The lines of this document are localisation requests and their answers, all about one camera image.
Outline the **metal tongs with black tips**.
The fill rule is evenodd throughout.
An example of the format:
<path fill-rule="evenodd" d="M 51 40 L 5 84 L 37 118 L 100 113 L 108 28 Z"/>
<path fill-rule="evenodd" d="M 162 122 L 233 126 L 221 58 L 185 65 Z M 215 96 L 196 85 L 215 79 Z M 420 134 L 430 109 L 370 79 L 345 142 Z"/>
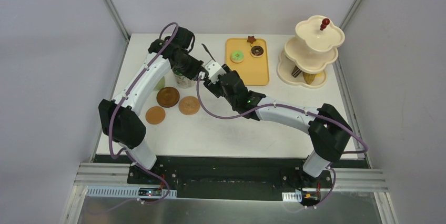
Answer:
<path fill-rule="evenodd" d="M 210 50 L 208 49 L 208 47 L 207 47 L 204 43 L 202 43 L 201 45 L 202 45 L 202 47 L 204 48 L 205 52 L 210 56 L 210 58 L 211 58 L 213 61 L 216 61 L 215 58 L 213 57 L 213 55 L 211 54 Z"/>

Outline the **green frosted donut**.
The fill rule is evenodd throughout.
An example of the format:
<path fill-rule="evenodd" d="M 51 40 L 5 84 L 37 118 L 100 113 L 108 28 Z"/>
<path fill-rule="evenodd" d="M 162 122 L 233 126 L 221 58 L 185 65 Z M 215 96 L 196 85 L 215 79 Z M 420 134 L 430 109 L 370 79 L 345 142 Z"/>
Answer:
<path fill-rule="evenodd" d="M 244 53 L 240 50 L 235 50 L 230 54 L 230 60 L 233 63 L 241 63 L 244 60 Z"/>

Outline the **chocolate sprinkled donut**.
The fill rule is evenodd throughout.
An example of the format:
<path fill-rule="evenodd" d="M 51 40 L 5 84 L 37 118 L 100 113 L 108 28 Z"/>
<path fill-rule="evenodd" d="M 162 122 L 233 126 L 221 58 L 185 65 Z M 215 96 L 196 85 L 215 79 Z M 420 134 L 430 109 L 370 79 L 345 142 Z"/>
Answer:
<path fill-rule="evenodd" d="M 265 50 L 262 46 L 256 45 L 253 46 L 250 50 L 250 54 L 255 58 L 260 58 L 264 55 Z"/>

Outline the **chocolate cake slice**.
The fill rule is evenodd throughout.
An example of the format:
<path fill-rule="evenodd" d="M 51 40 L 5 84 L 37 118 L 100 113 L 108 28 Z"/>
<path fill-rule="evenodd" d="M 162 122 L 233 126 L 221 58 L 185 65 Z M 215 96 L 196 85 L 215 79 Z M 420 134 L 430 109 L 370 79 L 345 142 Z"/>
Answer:
<path fill-rule="evenodd" d="M 295 66 L 291 72 L 291 75 L 293 78 L 297 78 L 301 73 L 302 70 L 298 66 Z"/>

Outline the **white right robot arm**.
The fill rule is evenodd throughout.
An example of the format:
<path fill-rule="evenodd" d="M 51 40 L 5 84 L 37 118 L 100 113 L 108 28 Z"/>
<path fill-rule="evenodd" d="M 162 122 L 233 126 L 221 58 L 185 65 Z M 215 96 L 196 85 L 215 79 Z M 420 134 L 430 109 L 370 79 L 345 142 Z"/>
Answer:
<path fill-rule="evenodd" d="M 210 79 L 200 72 L 197 82 L 203 83 L 217 98 L 223 97 L 236 115 L 226 119 L 246 118 L 270 121 L 297 129 L 310 137 L 313 151 L 301 166 L 299 182 L 312 187 L 322 172 L 340 160 L 345 147 L 354 136 L 350 126 L 330 104 L 322 107 L 303 107 L 281 103 L 265 94 L 249 90 L 235 71 Z"/>

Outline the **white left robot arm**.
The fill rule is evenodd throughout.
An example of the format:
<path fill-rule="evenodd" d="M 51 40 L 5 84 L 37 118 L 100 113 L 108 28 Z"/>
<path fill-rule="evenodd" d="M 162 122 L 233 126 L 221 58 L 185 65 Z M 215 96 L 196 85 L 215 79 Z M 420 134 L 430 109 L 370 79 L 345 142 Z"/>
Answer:
<path fill-rule="evenodd" d="M 113 144 L 118 144 L 132 162 L 142 166 L 140 177 L 147 184 L 160 179 L 160 170 L 154 166 L 157 157 L 146 140 L 146 126 L 139 118 L 144 103 L 171 69 L 191 80 L 196 80 L 202 71 L 203 62 L 190 55 L 195 34 L 175 22 L 171 25 L 172 34 L 166 38 L 159 36 L 150 44 L 140 68 L 124 89 L 111 100 L 103 99 L 98 106 L 110 155 L 119 156 L 113 151 Z"/>

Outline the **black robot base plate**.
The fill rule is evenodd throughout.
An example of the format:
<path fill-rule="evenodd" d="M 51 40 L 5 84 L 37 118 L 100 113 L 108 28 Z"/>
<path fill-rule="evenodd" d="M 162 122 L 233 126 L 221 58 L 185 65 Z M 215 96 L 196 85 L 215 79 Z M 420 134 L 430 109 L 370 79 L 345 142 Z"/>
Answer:
<path fill-rule="evenodd" d="M 162 179 L 178 198 L 281 201 L 297 189 L 329 189 L 332 174 L 304 178 L 302 158 L 223 158 L 159 156 L 149 175 L 131 166 L 127 183 L 158 186 Z"/>

